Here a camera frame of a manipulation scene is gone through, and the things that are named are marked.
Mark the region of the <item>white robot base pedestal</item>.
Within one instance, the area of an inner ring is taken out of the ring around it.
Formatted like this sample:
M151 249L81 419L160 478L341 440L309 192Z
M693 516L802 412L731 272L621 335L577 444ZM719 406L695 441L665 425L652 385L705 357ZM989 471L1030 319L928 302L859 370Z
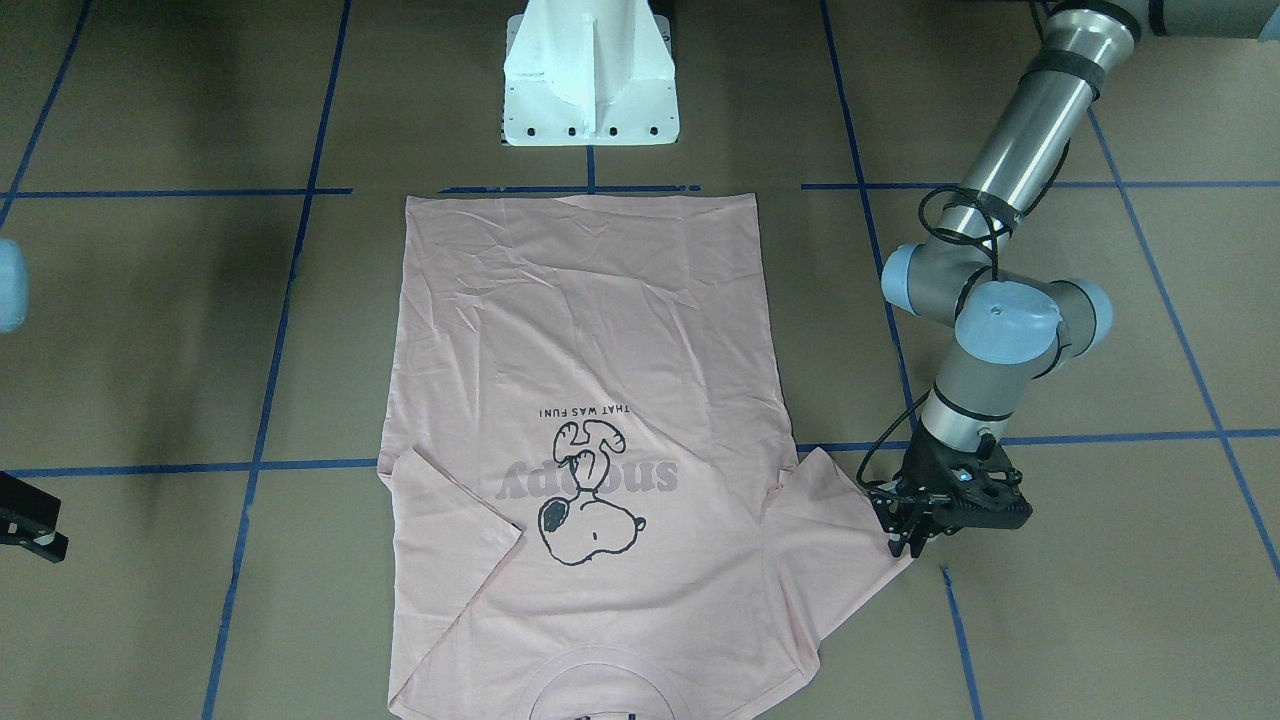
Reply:
M502 138L652 146L681 133L663 1L530 1L506 24Z

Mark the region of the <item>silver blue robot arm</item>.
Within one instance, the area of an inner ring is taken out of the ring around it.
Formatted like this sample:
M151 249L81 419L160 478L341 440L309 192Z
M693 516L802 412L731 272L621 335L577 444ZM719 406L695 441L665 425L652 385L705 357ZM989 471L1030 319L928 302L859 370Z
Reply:
M1 238L1 333L12 333L26 322L29 307L29 273L20 246Z
M952 334L900 468L863 489L890 552L918 557L963 529L1018 529L1033 509L1004 438L1028 387L1100 346L1111 299L1083 279L1037 279L1006 260L1085 114L1147 37L1277 38L1275 1L1053 1L1039 46L961 181L925 193L925 233L884 260L884 300Z

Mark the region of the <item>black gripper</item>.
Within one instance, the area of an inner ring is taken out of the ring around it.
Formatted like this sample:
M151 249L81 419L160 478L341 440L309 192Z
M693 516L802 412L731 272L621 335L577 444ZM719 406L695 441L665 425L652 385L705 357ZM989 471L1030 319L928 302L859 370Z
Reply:
M1019 529L1033 507L1021 493L1021 473L992 436L974 452L955 450L925 428L911 433L901 468L891 480L870 482L867 493L895 559L908 536L919 559L933 536L965 528Z

